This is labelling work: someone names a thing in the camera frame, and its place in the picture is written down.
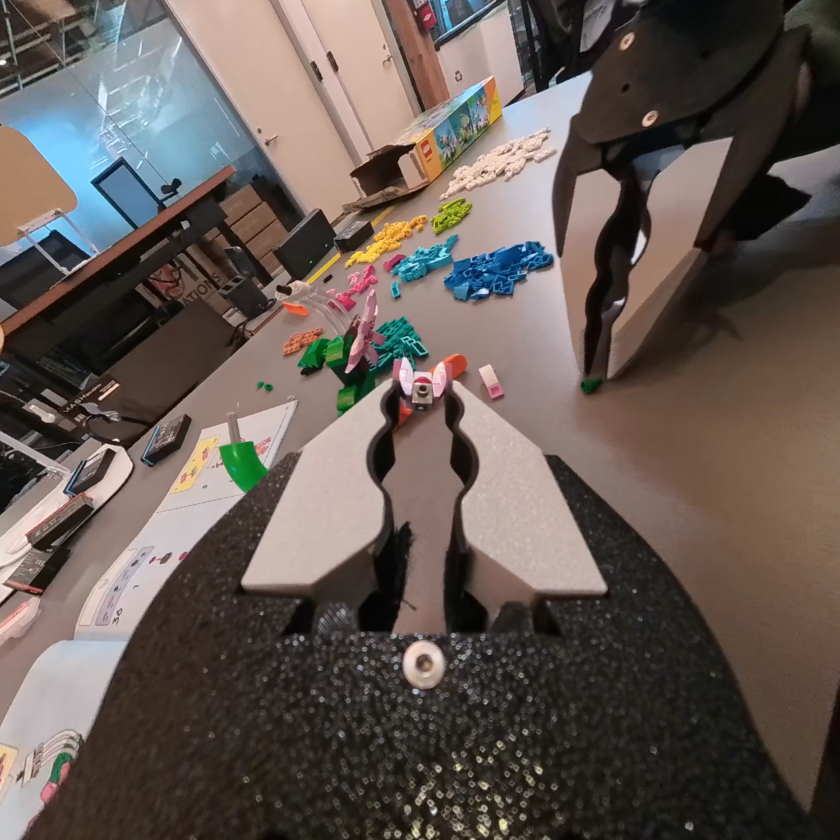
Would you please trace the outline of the large black box device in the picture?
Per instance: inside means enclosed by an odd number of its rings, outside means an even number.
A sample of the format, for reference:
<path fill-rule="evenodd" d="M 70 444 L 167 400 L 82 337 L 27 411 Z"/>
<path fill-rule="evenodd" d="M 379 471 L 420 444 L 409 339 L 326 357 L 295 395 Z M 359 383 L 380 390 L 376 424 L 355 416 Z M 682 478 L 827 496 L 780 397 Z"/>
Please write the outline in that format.
<path fill-rule="evenodd" d="M 292 280 L 305 280 L 334 246 L 335 231 L 323 210 L 314 209 L 272 249 Z"/>

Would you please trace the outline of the pile of turquoise lego pieces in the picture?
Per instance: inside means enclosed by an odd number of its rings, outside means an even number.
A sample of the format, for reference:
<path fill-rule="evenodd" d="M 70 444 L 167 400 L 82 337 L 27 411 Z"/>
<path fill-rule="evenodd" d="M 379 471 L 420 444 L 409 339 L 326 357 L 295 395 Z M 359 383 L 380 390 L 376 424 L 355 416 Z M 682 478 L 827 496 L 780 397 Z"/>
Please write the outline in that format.
<path fill-rule="evenodd" d="M 411 282 L 425 277 L 428 273 L 452 266 L 454 258 L 452 248 L 459 240 L 457 234 L 449 236 L 443 243 L 427 248 L 418 248 L 412 255 L 398 262 L 390 273 L 402 282 Z"/>

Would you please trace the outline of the pile of blue lego pieces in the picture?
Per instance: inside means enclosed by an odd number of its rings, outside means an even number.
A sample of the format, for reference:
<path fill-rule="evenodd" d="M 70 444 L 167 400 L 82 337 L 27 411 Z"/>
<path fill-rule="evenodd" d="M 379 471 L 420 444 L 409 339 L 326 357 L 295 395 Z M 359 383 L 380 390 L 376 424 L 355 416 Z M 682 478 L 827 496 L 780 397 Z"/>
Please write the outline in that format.
<path fill-rule="evenodd" d="M 492 296 L 511 297 L 517 284 L 537 270 L 551 267 L 554 255 L 529 240 L 456 261 L 444 286 L 457 301 L 483 301 Z"/>

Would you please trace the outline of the stack of cardboard boxes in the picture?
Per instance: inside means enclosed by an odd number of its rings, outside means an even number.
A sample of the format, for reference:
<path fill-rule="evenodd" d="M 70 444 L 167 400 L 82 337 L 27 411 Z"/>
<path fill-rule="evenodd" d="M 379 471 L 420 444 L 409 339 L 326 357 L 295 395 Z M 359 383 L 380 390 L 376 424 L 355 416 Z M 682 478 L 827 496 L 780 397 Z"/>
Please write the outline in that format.
<path fill-rule="evenodd" d="M 246 185 L 224 199 L 227 227 L 238 237 L 272 280 L 280 271 L 274 248 L 287 236 L 287 229 L 274 209 Z M 190 246 L 176 261 L 181 278 L 170 296 L 182 303 L 203 300 L 217 313 L 225 314 L 229 305 L 219 289 L 236 275 L 225 249 L 234 246 L 226 234 L 214 228 L 196 245 Z"/>

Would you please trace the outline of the pile of green lego pieces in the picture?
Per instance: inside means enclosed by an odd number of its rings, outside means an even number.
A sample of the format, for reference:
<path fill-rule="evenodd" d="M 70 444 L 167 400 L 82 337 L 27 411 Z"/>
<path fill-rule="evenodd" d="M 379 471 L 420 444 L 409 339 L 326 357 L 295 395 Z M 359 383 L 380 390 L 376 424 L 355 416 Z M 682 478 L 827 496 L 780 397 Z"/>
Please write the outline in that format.
<path fill-rule="evenodd" d="M 316 339 L 307 347 L 298 363 L 301 376 L 328 370 L 339 379 L 341 388 L 336 397 L 339 416 L 347 413 L 375 388 L 375 375 L 366 358 L 362 358 L 351 371 L 347 371 L 353 342 L 354 339 L 344 336 L 331 340 Z"/>

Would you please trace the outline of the curled lego instruction booklet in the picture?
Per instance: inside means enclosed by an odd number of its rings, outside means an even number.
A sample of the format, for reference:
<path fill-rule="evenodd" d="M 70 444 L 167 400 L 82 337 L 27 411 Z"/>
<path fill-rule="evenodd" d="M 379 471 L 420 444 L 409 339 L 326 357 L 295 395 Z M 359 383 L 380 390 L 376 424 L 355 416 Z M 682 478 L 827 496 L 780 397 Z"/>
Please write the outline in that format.
<path fill-rule="evenodd" d="M 1 838 L 35 824 L 77 762 L 125 642 L 66 640 L 29 670 L 1 727 Z"/>

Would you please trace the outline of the small black box device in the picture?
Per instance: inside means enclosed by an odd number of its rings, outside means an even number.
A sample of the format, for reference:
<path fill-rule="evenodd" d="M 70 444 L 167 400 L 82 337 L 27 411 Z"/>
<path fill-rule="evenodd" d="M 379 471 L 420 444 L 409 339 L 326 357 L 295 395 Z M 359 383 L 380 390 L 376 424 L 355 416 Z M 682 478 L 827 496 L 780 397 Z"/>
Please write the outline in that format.
<path fill-rule="evenodd" d="M 351 254 L 372 239 L 374 233 L 370 220 L 355 219 L 336 233 L 333 243 L 339 253 Z"/>

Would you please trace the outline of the clear acrylic stand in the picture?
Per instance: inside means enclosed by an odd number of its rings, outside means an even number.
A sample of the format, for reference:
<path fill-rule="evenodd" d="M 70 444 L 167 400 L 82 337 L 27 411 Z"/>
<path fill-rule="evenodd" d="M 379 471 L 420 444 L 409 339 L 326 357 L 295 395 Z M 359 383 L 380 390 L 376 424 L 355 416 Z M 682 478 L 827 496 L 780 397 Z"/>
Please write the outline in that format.
<path fill-rule="evenodd" d="M 51 209 L 15 229 L 63 278 L 91 262 L 100 250 L 69 216 Z"/>

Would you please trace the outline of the pink lego petal assembly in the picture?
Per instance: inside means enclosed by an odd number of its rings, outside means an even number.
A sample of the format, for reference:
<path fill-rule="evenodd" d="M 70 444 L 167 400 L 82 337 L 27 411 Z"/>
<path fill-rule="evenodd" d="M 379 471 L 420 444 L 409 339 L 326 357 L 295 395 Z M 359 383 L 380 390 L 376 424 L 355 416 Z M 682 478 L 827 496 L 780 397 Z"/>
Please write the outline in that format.
<path fill-rule="evenodd" d="M 400 386 L 401 416 L 408 417 L 415 411 L 428 410 L 443 395 L 454 377 L 449 361 L 438 363 L 432 371 L 417 371 L 407 357 L 395 360 L 392 378 Z"/>

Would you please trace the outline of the brown office desk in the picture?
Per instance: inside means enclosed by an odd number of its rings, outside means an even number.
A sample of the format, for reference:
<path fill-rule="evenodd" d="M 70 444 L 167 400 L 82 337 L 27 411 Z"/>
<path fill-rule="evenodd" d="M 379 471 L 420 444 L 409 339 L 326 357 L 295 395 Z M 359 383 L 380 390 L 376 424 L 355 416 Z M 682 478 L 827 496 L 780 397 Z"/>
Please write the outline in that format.
<path fill-rule="evenodd" d="M 226 220 L 230 164 L 2 322 L 4 350 L 38 359 Z"/>

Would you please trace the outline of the pink lego flower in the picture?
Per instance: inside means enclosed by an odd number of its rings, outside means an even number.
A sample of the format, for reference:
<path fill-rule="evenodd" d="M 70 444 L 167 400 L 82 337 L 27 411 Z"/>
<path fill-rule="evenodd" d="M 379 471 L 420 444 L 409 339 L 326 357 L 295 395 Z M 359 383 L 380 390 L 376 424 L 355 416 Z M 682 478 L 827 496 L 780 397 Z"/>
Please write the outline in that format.
<path fill-rule="evenodd" d="M 355 339 L 353 340 L 345 374 L 351 374 L 362 361 L 367 361 L 370 371 L 374 371 L 379 364 L 379 354 L 375 346 L 384 344 L 385 336 L 376 331 L 375 325 L 378 313 L 378 301 L 375 289 L 371 289 L 364 302 L 364 310 L 357 324 Z"/>

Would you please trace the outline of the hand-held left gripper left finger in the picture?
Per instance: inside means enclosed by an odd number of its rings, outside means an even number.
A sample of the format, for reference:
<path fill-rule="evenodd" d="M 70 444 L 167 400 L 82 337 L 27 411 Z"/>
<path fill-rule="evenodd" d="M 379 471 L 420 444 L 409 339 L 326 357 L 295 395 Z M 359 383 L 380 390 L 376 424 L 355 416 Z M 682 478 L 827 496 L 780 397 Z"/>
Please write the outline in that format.
<path fill-rule="evenodd" d="M 248 593 L 361 607 L 396 598 L 396 384 L 386 381 L 308 442 L 241 580 Z"/>

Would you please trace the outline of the clear curved lego pieces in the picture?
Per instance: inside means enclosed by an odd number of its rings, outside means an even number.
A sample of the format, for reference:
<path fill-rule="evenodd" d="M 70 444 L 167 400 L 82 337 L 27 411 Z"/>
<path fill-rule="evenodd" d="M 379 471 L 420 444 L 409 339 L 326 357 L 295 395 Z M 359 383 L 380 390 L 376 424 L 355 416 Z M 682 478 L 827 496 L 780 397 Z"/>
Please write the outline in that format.
<path fill-rule="evenodd" d="M 319 315 L 336 336 L 344 335 L 350 330 L 353 320 L 352 314 L 325 292 L 310 289 L 306 306 Z"/>

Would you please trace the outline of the black battery pack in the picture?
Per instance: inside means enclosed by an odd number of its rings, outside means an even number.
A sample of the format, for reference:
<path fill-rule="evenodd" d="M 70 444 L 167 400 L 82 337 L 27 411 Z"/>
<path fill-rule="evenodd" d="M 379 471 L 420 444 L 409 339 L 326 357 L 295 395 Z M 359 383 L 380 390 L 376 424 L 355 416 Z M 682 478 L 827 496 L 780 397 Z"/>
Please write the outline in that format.
<path fill-rule="evenodd" d="M 115 449 L 103 448 L 81 462 L 63 489 L 65 496 L 73 498 L 99 484 L 108 474 L 115 455 Z"/>
<path fill-rule="evenodd" d="M 154 467 L 179 450 L 186 440 L 191 425 L 192 419 L 185 413 L 159 423 L 154 428 L 140 457 L 141 463 Z"/>

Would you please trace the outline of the pile of yellow lego pieces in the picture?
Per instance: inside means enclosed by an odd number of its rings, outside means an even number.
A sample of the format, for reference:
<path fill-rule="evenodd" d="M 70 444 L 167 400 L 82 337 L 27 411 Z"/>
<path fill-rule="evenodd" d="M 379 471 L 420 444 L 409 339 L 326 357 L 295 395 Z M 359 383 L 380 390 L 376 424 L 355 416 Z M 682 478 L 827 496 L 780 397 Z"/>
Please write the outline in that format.
<path fill-rule="evenodd" d="M 417 216 L 410 221 L 386 224 L 374 235 L 374 241 L 364 251 L 356 251 L 347 259 L 345 268 L 356 265 L 372 265 L 383 255 L 396 252 L 403 241 L 422 230 L 428 222 L 427 216 Z"/>

